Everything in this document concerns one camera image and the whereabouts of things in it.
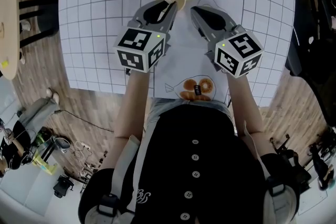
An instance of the shoe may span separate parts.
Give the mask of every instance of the shoe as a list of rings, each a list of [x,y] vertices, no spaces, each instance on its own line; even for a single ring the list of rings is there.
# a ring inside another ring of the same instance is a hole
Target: shoe
[[[47,98],[51,98],[51,97],[53,97],[53,93],[52,93],[53,91],[51,90],[51,88],[48,88],[47,89]]]
[[[28,20],[22,20],[20,21],[22,30],[24,31],[30,31],[31,30],[31,24]]]
[[[24,64],[26,63],[26,59],[25,59],[25,57],[23,56],[23,51],[22,51],[22,49],[20,49],[20,54],[21,54],[20,62],[24,65]]]
[[[54,92],[52,95],[53,100],[56,102],[56,104],[59,104],[59,95],[57,92]]]

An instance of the black shirt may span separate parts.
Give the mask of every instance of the black shirt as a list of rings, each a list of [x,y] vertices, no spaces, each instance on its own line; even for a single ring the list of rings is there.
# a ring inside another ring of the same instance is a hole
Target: black shirt
[[[14,137],[20,142],[23,148],[30,147],[30,137],[26,132],[26,129],[22,124],[17,121],[13,128]],[[2,156],[6,159],[8,168],[12,170],[19,169],[22,161],[22,157],[17,152],[17,147],[12,142],[10,145],[7,145],[5,139],[2,139],[1,142]]]
[[[119,210],[132,198],[134,158],[123,183]],[[276,154],[262,157],[265,165],[286,164]],[[234,135],[228,116],[218,110],[181,105],[158,120],[144,159],[132,223],[226,222],[262,223],[266,191],[264,174],[247,146]],[[91,178],[79,205],[84,223],[88,210],[111,190],[113,169]],[[189,220],[181,220],[188,213]]]

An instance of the black label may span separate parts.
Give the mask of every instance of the black label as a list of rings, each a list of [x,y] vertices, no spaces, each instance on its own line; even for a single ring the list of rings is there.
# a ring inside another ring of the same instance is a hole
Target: black label
[[[202,95],[201,86],[200,85],[195,85],[194,86],[194,90],[195,90],[195,94],[196,95]]]

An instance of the printed donut image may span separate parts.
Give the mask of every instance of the printed donut image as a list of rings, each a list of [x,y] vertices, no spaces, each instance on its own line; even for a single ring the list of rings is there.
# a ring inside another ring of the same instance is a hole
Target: printed donut image
[[[194,76],[186,78],[172,87],[165,83],[166,92],[175,92],[184,100],[211,101],[216,95],[216,85],[209,76]]]
[[[201,101],[211,101],[210,97],[206,96],[206,95],[196,95],[195,100],[201,100]]]
[[[201,86],[202,93],[210,93],[214,87],[210,79],[201,79],[198,85]]]
[[[196,100],[197,95],[194,92],[183,91],[180,92],[180,96],[185,100]]]
[[[183,88],[188,90],[188,91],[193,91],[194,90],[194,86],[196,86],[197,83],[195,80],[193,79],[187,79],[184,83],[183,83]]]

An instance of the cable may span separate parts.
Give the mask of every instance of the cable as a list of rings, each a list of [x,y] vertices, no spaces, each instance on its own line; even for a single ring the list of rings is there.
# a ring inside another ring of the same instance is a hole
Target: cable
[[[112,130],[105,129],[105,128],[103,128],[103,127],[99,127],[99,126],[97,126],[97,125],[95,125],[95,124],[93,124],[93,123],[91,123],[91,122],[89,122],[89,121],[86,121],[86,120],[80,118],[79,116],[76,116],[76,115],[72,114],[71,112],[69,112],[69,111],[67,111],[67,110],[57,110],[57,111],[55,111],[55,114],[58,114],[58,113],[63,112],[63,111],[69,113],[70,115],[74,116],[75,118],[78,118],[78,119],[80,119],[80,120],[82,120],[82,121],[84,121],[84,122],[86,122],[86,123],[89,123],[89,124],[93,125],[94,127],[97,127],[97,128],[99,128],[99,129],[102,129],[102,130],[105,130],[105,131],[114,133],[114,131],[112,131]]]
[[[11,119],[10,119],[9,121],[7,121],[7,123],[4,124],[4,126],[6,126],[9,122],[11,122],[11,120],[14,118],[15,115],[17,115],[17,112],[15,112],[15,113],[13,114],[13,116],[11,117]]]
[[[20,135],[22,135],[24,132],[27,132],[27,133],[28,133],[28,131],[33,131],[33,132],[35,133],[35,137],[37,137],[37,133],[36,133],[34,130],[32,130],[32,129],[27,129],[27,130],[22,131],[17,137],[14,137],[13,139],[11,139],[11,140],[9,140],[9,141],[13,141],[14,139],[18,139]]]

